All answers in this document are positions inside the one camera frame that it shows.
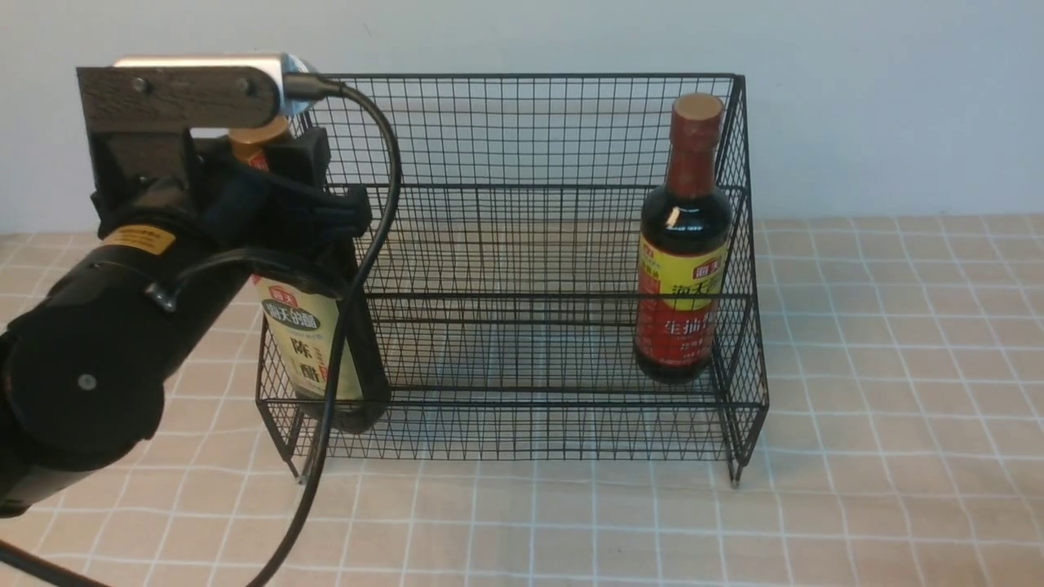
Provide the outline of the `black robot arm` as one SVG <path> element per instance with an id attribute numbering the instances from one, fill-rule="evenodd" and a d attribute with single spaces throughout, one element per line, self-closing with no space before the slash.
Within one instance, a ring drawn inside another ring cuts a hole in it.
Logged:
<path id="1" fill-rule="evenodd" d="M 164 385 L 250 279 L 339 300 L 329 253 L 365 229 L 365 190 L 332 196 L 327 131 L 263 149 L 180 135 L 164 174 L 124 179 L 105 156 L 100 244 L 2 335 L 2 516 L 23 515 L 159 428 Z"/>

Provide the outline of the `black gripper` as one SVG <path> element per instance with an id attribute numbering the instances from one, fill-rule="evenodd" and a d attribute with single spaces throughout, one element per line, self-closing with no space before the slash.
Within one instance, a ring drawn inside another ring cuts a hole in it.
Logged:
<path id="1" fill-rule="evenodd" d="M 362 236 L 373 222 L 367 189 L 324 189 L 327 130 L 174 133 L 90 130 L 91 201 L 104 238 L 133 222 L 173 224 L 216 245 L 327 244 Z M 232 154 L 255 170 L 291 181 L 232 179 Z M 246 210 L 242 210 L 243 198 Z"/>

